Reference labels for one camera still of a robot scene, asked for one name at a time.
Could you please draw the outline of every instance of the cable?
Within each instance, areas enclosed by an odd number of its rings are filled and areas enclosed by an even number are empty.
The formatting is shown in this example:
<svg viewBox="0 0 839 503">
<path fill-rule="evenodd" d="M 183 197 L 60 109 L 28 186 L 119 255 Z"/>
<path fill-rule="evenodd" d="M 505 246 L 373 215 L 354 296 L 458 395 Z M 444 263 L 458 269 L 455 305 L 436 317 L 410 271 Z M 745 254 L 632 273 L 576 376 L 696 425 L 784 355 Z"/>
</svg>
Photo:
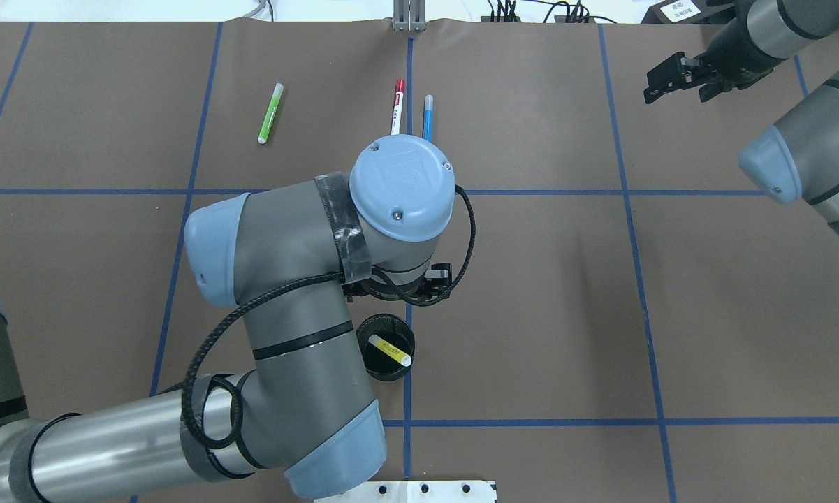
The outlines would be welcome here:
<svg viewBox="0 0 839 503">
<path fill-rule="evenodd" d="M 602 19 L 602 20 L 607 20 L 607 22 L 610 22 L 610 23 L 613 23 L 613 24 L 618 24 L 617 20 L 608 19 L 605 16 L 584 16 L 582 18 L 578 18 L 578 19 L 574 20 L 573 22 L 587 22 L 588 20 L 591 20 L 591 19 Z"/>
<path fill-rule="evenodd" d="M 607 22 L 615 23 L 616 20 L 607 18 L 605 16 L 594 16 L 590 14 L 590 9 L 586 8 L 584 4 L 578 3 L 567 3 L 565 1 L 560 2 L 544 2 L 544 0 L 525 0 L 525 2 L 534 2 L 534 3 L 544 3 L 547 6 L 550 6 L 550 10 L 547 10 L 546 16 L 543 17 L 543 22 L 547 22 L 550 19 L 550 14 L 553 13 L 553 9 L 556 9 L 556 6 L 565 6 L 565 22 L 566 23 L 577 23 L 577 22 L 590 22 L 590 20 L 594 19 L 601 19 L 607 20 Z"/>
<path fill-rule="evenodd" d="M 550 19 L 550 14 L 553 13 L 553 9 L 556 9 L 556 7 L 558 7 L 558 6 L 565 6 L 565 16 L 566 17 L 569 16 L 569 12 L 570 12 L 570 9 L 571 9 L 571 6 L 569 5 L 569 3 L 567 3 L 567 2 L 550 3 L 550 10 L 547 10 L 546 15 L 543 17 L 543 22 L 547 22 L 547 20 Z"/>
<path fill-rule="evenodd" d="M 394 284 L 394 282 L 391 281 L 391 278 L 388 277 L 387 274 L 385 274 L 378 268 L 372 268 L 372 274 L 375 274 L 375 276 L 380 277 L 381 280 L 383 280 L 385 284 L 387 284 L 389 289 L 394 290 L 394 293 L 397 294 L 400 300 L 409 303 L 409 305 L 415 305 L 417 307 L 428 307 L 436 305 L 436 303 L 439 303 L 441 302 L 441 300 L 446 299 L 451 294 L 451 291 L 457 287 L 457 284 L 460 283 L 460 280 L 463 278 L 464 274 L 466 274 L 466 270 L 469 267 L 469 261 L 472 258 L 472 251 L 474 249 L 474 238 L 476 238 L 476 222 L 474 222 L 474 211 L 472 210 L 472 203 L 469 202 L 469 196 L 466 194 L 466 191 L 462 187 L 460 187 L 460 185 L 457 185 L 457 190 L 455 191 L 457 191 L 457 194 L 460 194 L 460 197 L 463 198 L 463 203 L 466 204 L 466 211 L 469 214 L 469 245 L 468 248 L 466 248 L 466 258 L 463 261 L 463 267 L 460 268 L 460 272 L 458 272 L 457 277 L 453 278 L 453 283 L 451 283 L 450 286 L 447 287 L 447 289 L 444 289 L 441 292 L 441 294 L 439 294 L 432 300 L 411 299 L 407 295 L 407 293 L 400 288 L 400 286 L 397 286 L 397 284 Z"/>
<path fill-rule="evenodd" d="M 344 277 L 344 273 L 340 271 L 330 272 L 327 274 L 320 274 L 319 276 L 305 277 L 292 281 L 291 283 L 283 284 L 283 286 L 280 286 L 278 289 L 262 293 L 259 296 L 254 297 L 254 299 L 249 300 L 249 302 L 246 302 L 234 309 L 233 312 L 228 314 L 221 320 L 220 323 L 217 324 L 217 327 L 212 330 L 211 334 L 208 335 L 208 338 L 205 338 L 202 346 L 198 348 L 195 356 L 193 356 L 192 362 L 190 362 L 189 368 L 187 368 L 187 375 L 183 378 L 182 385 L 180 386 L 180 389 L 182 389 L 182 392 L 180 393 L 180 407 L 182 408 L 182 411 L 180 412 L 180 419 L 183 420 L 183 424 L 187 427 L 189 434 L 192 435 L 198 443 L 208 449 L 223 449 L 225 446 L 236 442 L 238 437 L 241 437 L 242 435 L 242 395 L 236 386 L 227 379 L 215 376 L 212 378 L 208 390 L 211 391 L 211 386 L 214 385 L 218 386 L 218 388 L 223 388 L 225 391 L 230 393 L 230 433 L 228 433 L 226 437 L 222 437 L 222 439 L 212 439 L 205 433 L 202 414 L 196 416 L 196 414 L 193 413 L 193 385 L 196 383 L 198 368 L 202 365 L 202 362 L 204 362 L 205 357 L 208 356 L 208 351 L 211 351 L 211 348 L 218 340 L 220 340 L 221 335 L 227 331 L 227 328 L 230 328 L 230 325 L 232 325 L 234 321 L 242 318 L 242 316 L 247 312 L 252 311 L 254 308 L 263 305 L 263 303 L 268 302 L 269 300 L 282 296 L 282 294 L 301 289 L 301 287 L 304 286 L 310 286 L 310 284 L 326 283 L 327 281 L 334 280 L 342 281 L 344 280 Z"/>
<path fill-rule="evenodd" d="M 260 13 L 261 10 L 263 10 L 265 7 L 269 7 L 270 9 L 270 20 L 276 20 L 273 19 L 273 2 L 271 0 L 257 0 L 257 7 L 253 9 L 252 12 L 247 13 L 243 17 L 253 18 L 257 15 L 257 13 Z"/>
</svg>

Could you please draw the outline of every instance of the yellow marker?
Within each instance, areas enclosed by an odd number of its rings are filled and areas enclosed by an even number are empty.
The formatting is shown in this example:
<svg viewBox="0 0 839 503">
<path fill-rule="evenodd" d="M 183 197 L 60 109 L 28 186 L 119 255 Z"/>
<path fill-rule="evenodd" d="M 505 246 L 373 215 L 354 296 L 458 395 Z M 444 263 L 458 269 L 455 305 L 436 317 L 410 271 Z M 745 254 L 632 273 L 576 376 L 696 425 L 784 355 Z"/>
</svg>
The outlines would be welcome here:
<svg viewBox="0 0 839 503">
<path fill-rule="evenodd" d="M 404 353 L 404 351 L 400 351 L 397 347 L 394 347 L 394 344 L 388 343 L 378 335 L 370 335 L 369 343 L 372 344 L 372 346 L 378 347 L 379 351 L 387 354 L 387 356 L 390 356 L 395 362 L 400 363 L 405 367 L 409 367 L 413 364 L 413 359 L 410 358 L 409 354 Z"/>
</svg>

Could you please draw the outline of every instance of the blue grid line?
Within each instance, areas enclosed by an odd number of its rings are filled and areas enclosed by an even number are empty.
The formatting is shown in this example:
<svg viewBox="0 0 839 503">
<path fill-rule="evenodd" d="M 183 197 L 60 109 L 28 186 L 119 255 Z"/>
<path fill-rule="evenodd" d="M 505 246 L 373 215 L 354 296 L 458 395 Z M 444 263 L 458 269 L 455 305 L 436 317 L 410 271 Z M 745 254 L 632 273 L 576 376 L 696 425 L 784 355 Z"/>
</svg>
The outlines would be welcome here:
<svg viewBox="0 0 839 503">
<path fill-rule="evenodd" d="M 6 99 L 10 96 L 10 89 L 13 88 L 13 82 L 16 80 L 16 73 L 19 71 L 19 66 L 22 63 L 22 57 L 25 55 L 25 48 L 27 48 L 27 41 L 31 38 L 32 29 L 34 29 L 34 23 L 30 22 L 27 29 L 25 29 L 25 37 L 22 38 L 22 43 L 19 46 L 19 52 L 16 54 L 16 61 L 14 61 L 13 69 L 10 71 L 10 77 L 6 80 L 6 86 L 3 87 L 3 95 L 0 96 L 0 115 L 3 114 L 3 107 L 6 105 Z"/>
<path fill-rule="evenodd" d="M 557 428 L 571 426 L 659 426 L 657 419 L 416 419 L 417 428 Z"/>
<path fill-rule="evenodd" d="M 217 31 L 214 35 L 214 53 L 211 56 L 211 66 L 208 70 L 208 83 L 205 86 L 205 99 L 202 102 L 202 117 L 199 119 L 198 136 L 196 136 L 196 147 L 193 151 L 192 168 L 189 170 L 189 187 L 187 187 L 187 198 L 183 204 L 183 216 L 180 217 L 180 229 L 177 232 L 177 249 L 174 252 L 174 265 L 170 271 L 170 284 L 168 286 L 167 301 L 164 305 L 164 318 L 161 321 L 161 334 L 158 340 L 158 348 L 155 351 L 155 364 L 152 373 L 152 385 L 149 386 L 149 395 L 158 392 L 158 379 L 161 376 L 161 362 L 164 359 L 164 344 L 168 338 L 168 327 L 170 325 L 171 307 L 174 303 L 174 293 L 177 290 L 177 275 L 180 273 L 180 256 L 183 254 L 183 235 L 186 229 L 189 208 L 192 204 L 193 187 L 196 184 L 196 172 L 198 172 L 199 156 L 202 150 L 202 137 L 205 134 L 205 122 L 208 119 L 208 105 L 211 102 L 211 89 L 214 84 L 214 68 L 217 66 L 217 55 L 221 47 L 221 33 L 224 32 L 224 23 L 217 23 Z"/>
<path fill-rule="evenodd" d="M 630 249 L 634 258 L 634 273 L 636 273 L 636 290 L 639 293 L 640 306 L 643 308 L 643 322 L 645 323 L 646 346 L 649 353 L 649 370 L 652 373 L 652 392 L 655 395 L 655 411 L 660 421 L 664 420 L 662 404 L 662 387 L 658 379 L 658 364 L 655 360 L 655 344 L 652 343 L 652 326 L 649 322 L 649 306 L 646 305 L 645 284 L 643 284 L 643 268 L 640 265 L 639 246 L 636 243 L 636 229 L 634 228 L 633 209 L 630 207 L 630 193 L 627 187 L 627 171 L 624 167 L 624 153 L 621 149 L 621 135 L 618 130 L 618 114 L 615 110 L 615 95 L 611 88 L 611 73 L 608 69 L 608 50 L 605 45 L 605 31 L 601 25 L 596 28 L 599 32 L 599 45 L 602 56 L 602 71 L 605 76 L 605 89 L 608 95 L 608 112 L 611 115 L 611 133 L 615 140 L 615 153 L 618 157 L 618 172 L 621 177 L 621 190 L 624 191 L 624 213 L 627 216 L 627 231 L 630 234 Z M 659 434 L 662 437 L 662 457 L 664 458 L 664 472 L 668 483 L 668 496 L 671 503 L 677 503 L 677 490 L 674 485 L 674 470 L 671 464 L 671 447 L 668 443 L 668 429 L 659 424 Z"/>
<path fill-rule="evenodd" d="M 808 91 L 808 83 L 805 81 L 805 71 L 801 67 L 801 59 L 798 58 L 798 54 L 792 57 L 792 61 L 795 61 L 795 70 L 798 73 L 798 83 L 801 85 L 801 92 L 807 98 L 810 92 Z"/>
<path fill-rule="evenodd" d="M 627 189 L 632 196 L 764 196 L 764 191 L 757 190 L 687 190 L 687 189 Z"/>
<path fill-rule="evenodd" d="M 407 134 L 413 134 L 413 37 L 407 38 Z"/>
<path fill-rule="evenodd" d="M 407 134 L 413 134 L 413 37 L 407 38 Z M 404 318 L 413 328 L 413 306 L 406 305 Z M 413 471 L 413 432 L 410 418 L 413 415 L 413 372 L 404 377 L 404 480 L 408 481 Z"/>
<path fill-rule="evenodd" d="M 413 419 L 411 428 L 578 428 L 617 426 L 770 426 L 782 424 L 839 424 L 839 416 L 777 417 L 678 417 L 616 419 Z M 406 421 L 384 420 L 389 428 L 401 428 Z"/>
<path fill-rule="evenodd" d="M 0 189 L 0 195 L 238 195 L 271 189 Z M 470 196 L 620 196 L 620 189 L 467 189 Z M 763 196 L 757 190 L 629 189 L 632 196 Z"/>
<path fill-rule="evenodd" d="M 467 189 L 470 196 L 620 196 L 620 190 L 611 189 Z"/>
<path fill-rule="evenodd" d="M 410 328 L 413 328 L 413 306 L 406 305 L 404 321 Z M 407 372 L 404 376 L 404 480 L 408 481 L 413 472 L 413 372 Z"/>
<path fill-rule="evenodd" d="M 0 189 L 0 195 L 238 195 L 270 189 Z"/>
<path fill-rule="evenodd" d="M 664 423 L 667 426 L 839 424 L 839 416 L 673 418 L 673 419 L 665 419 Z"/>
</svg>

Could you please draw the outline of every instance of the blue marker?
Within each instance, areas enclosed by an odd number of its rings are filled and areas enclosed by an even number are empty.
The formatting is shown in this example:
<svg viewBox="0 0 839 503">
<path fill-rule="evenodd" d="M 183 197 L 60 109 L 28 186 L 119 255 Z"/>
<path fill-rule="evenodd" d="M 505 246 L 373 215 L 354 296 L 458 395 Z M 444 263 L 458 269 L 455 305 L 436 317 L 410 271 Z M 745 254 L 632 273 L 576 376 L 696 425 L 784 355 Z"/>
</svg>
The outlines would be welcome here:
<svg viewBox="0 0 839 503">
<path fill-rule="evenodd" d="M 425 141 L 432 140 L 432 95 L 425 95 L 425 114 L 422 121 L 422 139 Z"/>
</svg>

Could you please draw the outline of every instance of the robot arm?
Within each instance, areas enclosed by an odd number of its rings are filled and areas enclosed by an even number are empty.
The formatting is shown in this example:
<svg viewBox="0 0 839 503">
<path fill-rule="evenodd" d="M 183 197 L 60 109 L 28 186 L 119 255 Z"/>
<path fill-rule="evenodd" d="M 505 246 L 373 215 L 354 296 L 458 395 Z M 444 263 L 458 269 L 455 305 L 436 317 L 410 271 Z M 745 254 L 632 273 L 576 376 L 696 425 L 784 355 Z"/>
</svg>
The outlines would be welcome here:
<svg viewBox="0 0 839 503">
<path fill-rule="evenodd" d="M 343 281 L 294 289 L 247 312 L 252 372 L 206 376 L 188 391 L 54 421 L 25 419 L 26 411 L 0 415 L 0 503 L 108 500 L 276 467 L 298 497 L 316 499 L 372 477 L 386 456 L 384 429 L 342 282 L 415 290 L 450 221 L 454 189 L 437 147 L 397 135 L 372 143 L 349 175 L 194 212 L 187 255 L 214 305 L 249 305 L 304 277 Z M 14 369 L 1 315 L 0 341 L 0 367 Z M 11 374 L 1 376 L 0 391 L 20 394 Z M 230 436 L 238 416 L 238 434 L 217 449 L 205 446 L 182 419 L 184 391 L 198 433 Z"/>
<path fill-rule="evenodd" d="M 649 71 L 645 102 L 697 86 L 703 102 L 746 89 L 838 30 L 839 1 L 737 0 L 736 19 L 703 54 L 677 53 Z M 803 198 L 839 235 L 839 71 L 752 141 L 739 165 L 773 200 Z"/>
</svg>

